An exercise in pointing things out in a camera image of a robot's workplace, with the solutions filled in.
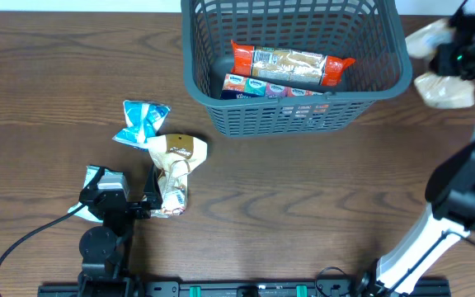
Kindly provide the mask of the beige paper bag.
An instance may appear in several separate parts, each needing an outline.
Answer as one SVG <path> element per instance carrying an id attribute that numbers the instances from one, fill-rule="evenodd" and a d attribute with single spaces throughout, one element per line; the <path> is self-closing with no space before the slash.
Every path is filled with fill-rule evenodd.
<path id="1" fill-rule="evenodd" d="M 434 21 L 405 39 L 407 52 L 411 58 L 428 62 L 435 57 L 438 45 L 448 44 L 453 39 L 454 32 L 448 18 Z M 462 109 L 475 103 L 474 84 L 458 77 L 439 76 L 427 70 L 414 79 L 414 86 L 428 107 Z"/>

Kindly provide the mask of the Kleenex tissue multipack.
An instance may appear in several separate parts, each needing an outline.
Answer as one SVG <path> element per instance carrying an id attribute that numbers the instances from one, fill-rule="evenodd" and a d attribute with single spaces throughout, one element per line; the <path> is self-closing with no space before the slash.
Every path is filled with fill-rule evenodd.
<path id="1" fill-rule="evenodd" d="M 318 93 L 227 74 L 223 80 L 220 99 L 244 99 L 246 105 L 237 108 L 212 108 L 209 114 L 219 130 L 230 135 L 281 134 L 326 129 L 336 120 L 328 104 L 278 106 L 282 98 L 316 96 Z"/>

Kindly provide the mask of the San Remo spaghetti packet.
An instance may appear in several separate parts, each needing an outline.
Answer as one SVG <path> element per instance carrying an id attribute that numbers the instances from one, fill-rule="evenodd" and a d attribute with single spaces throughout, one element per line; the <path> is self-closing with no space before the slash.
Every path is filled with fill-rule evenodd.
<path id="1" fill-rule="evenodd" d="M 233 48 L 232 73 L 293 83 L 335 87 L 342 74 L 356 62 L 353 58 L 316 54 L 296 49 L 239 45 Z"/>

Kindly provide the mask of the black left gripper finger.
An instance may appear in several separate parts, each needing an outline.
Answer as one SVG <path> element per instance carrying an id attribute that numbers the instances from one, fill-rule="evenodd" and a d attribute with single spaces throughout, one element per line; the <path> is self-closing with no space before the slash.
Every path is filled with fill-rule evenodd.
<path id="1" fill-rule="evenodd" d="M 105 175 L 106 168 L 98 166 L 87 166 L 87 172 L 82 188 L 82 194 L 96 194 L 99 192 L 98 182 Z"/>
<path id="2" fill-rule="evenodd" d="M 160 170 L 152 165 L 147 181 L 143 188 L 143 207 L 146 210 L 160 210 L 162 207 L 162 194 L 158 185 Z"/>

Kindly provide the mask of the beige brown snack bag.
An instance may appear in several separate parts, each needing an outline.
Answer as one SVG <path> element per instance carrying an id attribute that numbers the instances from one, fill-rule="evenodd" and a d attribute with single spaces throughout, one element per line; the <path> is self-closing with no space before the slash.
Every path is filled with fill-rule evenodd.
<path id="1" fill-rule="evenodd" d="M 161 171 L 158 188 L 162 203 L 151 214 L 158 218 L 178 216 L 188 203 L 188 175 L 208 154 L 208 144 L 186 134 L 165 134 L 148 139 L 147 149 L 153 164 Z"/>

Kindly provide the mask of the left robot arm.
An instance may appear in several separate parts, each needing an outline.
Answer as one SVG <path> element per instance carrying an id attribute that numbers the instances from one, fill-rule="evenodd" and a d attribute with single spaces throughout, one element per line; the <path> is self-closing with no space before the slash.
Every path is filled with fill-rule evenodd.
<path id="1" fill-rule="evenodd" d="M 79 243 L 82 272 L 78 281 L 79 296 L 142 297 L 144 284 L 129 272 L 129 253 L 134 236 L 134 222 L 149 219 L 160 208 L 158 187 L 160 170 L 151 166 L 144 186 L 147 197 L 129 201 L 129 187 L 123 173 L 108 174 L 105 167 L 83 187 L 79 202 L 101 221 L 85 232 Z"/>

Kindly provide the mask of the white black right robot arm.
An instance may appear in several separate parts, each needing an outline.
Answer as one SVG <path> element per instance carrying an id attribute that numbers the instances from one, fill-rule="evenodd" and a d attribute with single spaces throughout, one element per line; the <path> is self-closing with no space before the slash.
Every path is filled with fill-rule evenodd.
<path id="1" fill-rule="evenodd" d="M 460 7 L 450 42 L 436 47 L 433 73 L 475 79 L 475 15 Z M 426 185 L 426 208 L 401 242 L 351 287 L 352 296 L 408 296 L 424 273 L 475 231 L 475 128 L 470 144 L 439 165 Z"/>

